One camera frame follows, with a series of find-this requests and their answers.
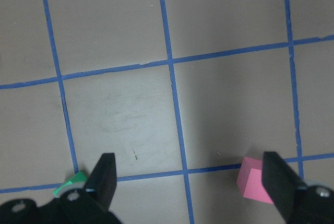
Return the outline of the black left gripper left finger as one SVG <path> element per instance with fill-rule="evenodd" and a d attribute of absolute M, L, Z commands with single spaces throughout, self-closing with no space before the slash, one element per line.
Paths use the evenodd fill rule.
<path fill-rule="evenodd" d="M 84 190 L 103 210 L 108 211 L 117 187 L 114 153 L 104 153 L 88 177 Z"/>

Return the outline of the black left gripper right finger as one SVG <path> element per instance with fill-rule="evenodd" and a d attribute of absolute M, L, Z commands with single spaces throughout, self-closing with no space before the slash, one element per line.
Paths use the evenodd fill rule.
<path fill-rule="evenodd" d="M 307 185 L 277 152 L 263 153 L 261 182 L 284 221 L 292 221 Z"/>

